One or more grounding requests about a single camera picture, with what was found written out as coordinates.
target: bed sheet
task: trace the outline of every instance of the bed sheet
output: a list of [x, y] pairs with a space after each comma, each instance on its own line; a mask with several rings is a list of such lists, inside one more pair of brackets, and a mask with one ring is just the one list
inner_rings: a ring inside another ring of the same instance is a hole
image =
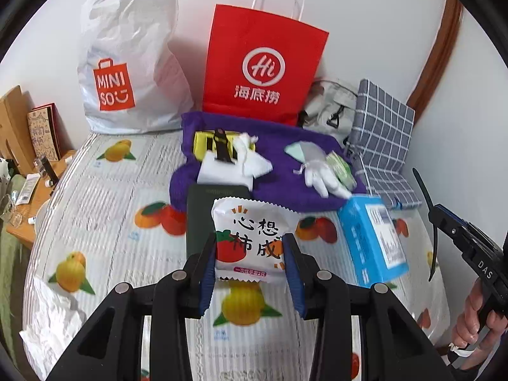
[[[31, 341], [25, 350], [41, 379], [72, 339], [71, 325], [66, 322], [79, 328], [119, 282], [133, 287], [153, 284], [184, 266], [185, 234], [172, 235], [175, 231], [167, 223], [140, 221], [143, 208], [151, 208], [150, 212], [170, 204], [169, 180], [185, 159], [181, 139], [181, 131], [121, 137], [92, 134], [57, 185], [32, 250], [23, 304], [23, 329]], [[112, 151], [118, 144], [123, 144], [117, 147], [120, 152]], [[302, 252], [313, 255], [322, 268], [348, 284], [356, 284], [337, 214], [302, 214], [302, 218], [308, 216], [331, 220], [337, 241], [330, 244], [319, 237], [297, 237]], [[410, 271], [389, 286], [435, 342], [449, 326], [450, 317], [440, 270], [427, 282], [427, 260], [432, 256], [429, 237], [416, 210], [392, 212], [392, 217]], [[76, 262], [83, 266], [84, 276]], [[228, 302], [223, 301], [235, 296], [226, 282], [216, 283], [202, 319], [186, 321], [193, 379], [308, 379], [316, 322], [299, 318], [286, 285], [260, 284], [260, 290], [270, 313], [255, 317], [255, 322], [245, 323], [241, 318], [224, 321], [223, 308]], [[43, 331], [37, 330], [41, 320], [45, 320]], [[361, 357], [356, 317], [352, 317], [352, 330], [353, 351]], [[142, 346], [144, 375], [149, 374], [149, 331], [147, 317]]]

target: screw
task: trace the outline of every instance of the screw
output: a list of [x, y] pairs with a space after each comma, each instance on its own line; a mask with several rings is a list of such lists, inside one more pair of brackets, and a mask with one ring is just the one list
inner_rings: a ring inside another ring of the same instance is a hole
[[380, 282], [378, 282], [377, 284], [374, 285], [374, 290], [378, 294], [386, 294], [386, 292], [388, 292], [388, 287], [385, 284], [381, 284]]
[[317, 272], [316, 276], [322, 281], [327, 281], [332, 278], [332, 273], [326, 269], [321, 269], [321, 271]]
[[121, 282], [120, 284], [115, 286], [115, 291], [118, 294], [124, 294], [129, 290], [129, 284], [127, 282]]
[[184, 270], [182, 269], [179, 269], [178, 271], [174, 271], [172, 274], [171, 274], [171, 277], [175, 280], [175, 281], [181, 281], [182, 279], [185, 279], [187, 277], [187, 272], [185, 272]]

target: hi logo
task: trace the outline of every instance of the hi logo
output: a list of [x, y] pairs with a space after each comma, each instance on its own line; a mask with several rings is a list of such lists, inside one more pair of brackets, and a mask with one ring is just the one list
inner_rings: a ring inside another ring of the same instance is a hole
[[284, 76], [284, 58], [277, 50], [258, 47], [247, 53], [243, 59], [242, 71], [253, 85], [273, 86]]
[[99, 60], [93, 76], [99, 97], [99, 110], [124, 110], [135, 106], [127, 63], [113, 65], [111, 59]]

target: light green cloth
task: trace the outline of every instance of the light green cloth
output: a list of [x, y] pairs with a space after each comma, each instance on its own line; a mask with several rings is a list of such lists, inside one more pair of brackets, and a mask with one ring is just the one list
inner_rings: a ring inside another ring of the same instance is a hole
[[[7, 193], [11, 193], [12, 190], [20, 191], [24, 182], [25, 178], [21, 175], [14, 176], [7, 187]], [[17, 366], [13, 339], [13, 321], [16, 319], [16, 313], [11, 310], [11, 291], [16, 291], [15, 294], [12, 294], [15, 297], [21, 295], [22, 300], [23, 282], [21, 282], [21, 285], [18, 282], [20, 280], [19, 269], [23, 263], [23, 258], [30, 258], [30, 251], [24, 248], [17, 238], [7, 232], [7, 222], [2, 222], [0, 219], [0, 227], [0, 324], [2, 325], [7, 351], [14, 365]]]

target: wooden table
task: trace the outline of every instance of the wooden table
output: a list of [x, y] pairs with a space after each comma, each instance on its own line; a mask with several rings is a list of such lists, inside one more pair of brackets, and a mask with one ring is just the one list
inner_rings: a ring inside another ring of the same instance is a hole
[[[70, 150], [58, 162], [51, 163], [51, 166], [58, 177], [62, 175], [67, 167], [64, 160], [75, 154], [75, 152], [75, 150]], [[40, 209], [42, 204], [50, 198], [49, 194], [53, 190], [53, 188], [45, 186], [44, 183], [46, 179], [49, 179], [49, 176], [46, 175], [45, 177], [39, 179], [34, 193], [32, 193], [30, 203], [18, 206], [18, 211], [23, 215], [21, 225], [19, 227], [13, 227], [12, 225], [7, 226], [7, 232], [18, 238], [28, 249], [32, 249], [35, 242], [35, 227], [34, 225], [29, 225], [28, 219], [37, 214], [37, 211]]]

